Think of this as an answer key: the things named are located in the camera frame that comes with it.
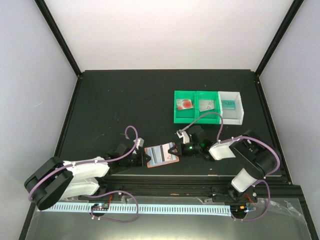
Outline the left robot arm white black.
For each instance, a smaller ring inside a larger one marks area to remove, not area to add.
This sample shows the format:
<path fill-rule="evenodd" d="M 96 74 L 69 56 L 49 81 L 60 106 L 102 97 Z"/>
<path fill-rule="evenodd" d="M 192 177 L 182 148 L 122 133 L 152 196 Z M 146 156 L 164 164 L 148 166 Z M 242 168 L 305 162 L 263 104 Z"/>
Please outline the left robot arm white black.
<path fill-rule="evenodd" d="M 104 156 L 92 159 L 75 162 L 51 157 L 27 178 L 24 187 L 39 210 L 46 210 L 58 201 L 83 195 L 101 200 L 107 195 L 108 188 L 98 182 L 98 178 L 143 167 L 150 160 L 141 138 L 137 144 L 128 140 Z"/>

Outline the magnetic stripe card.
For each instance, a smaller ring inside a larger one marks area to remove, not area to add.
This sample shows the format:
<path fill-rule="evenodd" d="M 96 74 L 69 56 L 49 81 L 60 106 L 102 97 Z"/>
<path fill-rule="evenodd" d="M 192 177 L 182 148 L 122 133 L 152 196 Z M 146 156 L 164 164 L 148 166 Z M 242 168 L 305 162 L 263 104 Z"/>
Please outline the magnetic stripe card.
<path fill-rule="evenodd" d="M 210 111 L 215 109 L 215 101 L 211 99 L 200 99 L 198 101 L 198 109 L 200 112 Z"/>
<path fill-rule="evenodd" d="M 147 147 L 145 149 L 146 154 L 150 156 L 150 161 L 148 162 L 148 165 L 150 167 L 156 167 L 171 161 L 172 155 L 168 153 L 169 148 L 170 145 L 168 143 Z"/>

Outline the brown leather card holder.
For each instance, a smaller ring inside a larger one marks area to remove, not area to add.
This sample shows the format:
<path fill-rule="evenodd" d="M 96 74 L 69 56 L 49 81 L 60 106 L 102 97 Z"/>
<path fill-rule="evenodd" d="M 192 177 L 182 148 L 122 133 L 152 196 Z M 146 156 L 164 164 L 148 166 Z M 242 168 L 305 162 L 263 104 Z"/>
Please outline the brown leather card holder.
<path fill-rule="evenodd" d="M 169 142 L 169 143 L 167 143 L 167 144 L 169 144 L 169 149 L 174 145 L 173 142 Z M 163 166 L 163 165 L 173 164 L 173 163 L 177 163 L 177 162 L 180 161 L 180 159 L 179 159 L 178 156 L 172 155 L 172 154 L 171 154 L 171 156 L 172 156 L 172 160 L 171 160 L 171 161 L 169 161 L 169 162 L 167 162 L 167 163 L 165 163 L 165 164 L 162 164 L 162 165 L 154 166 L 154 167 L 160 167 L 160 166 Z"/>

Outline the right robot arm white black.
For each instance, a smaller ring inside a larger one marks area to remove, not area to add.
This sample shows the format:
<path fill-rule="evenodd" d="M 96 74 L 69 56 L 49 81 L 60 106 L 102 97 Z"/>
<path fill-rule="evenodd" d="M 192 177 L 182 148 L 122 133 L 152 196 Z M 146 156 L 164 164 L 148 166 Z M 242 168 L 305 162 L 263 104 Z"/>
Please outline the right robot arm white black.
<path fill-rule="evenodd" d="M 179 130 L 176 134 L 182 141 L 171 146 L 168 154 L 177 157 L 198 155 L 210 162 L 236 159 L 241 164 L 240 171 L 231 183 L 222 190 L 214 190 L 213 197 L 226 197 L 231 202 L 239 202 L 250 187 L 261 183 L 280 168 L 280 155 L 252 130 L 215 142 L 199 125 L 189 130 Z"/>

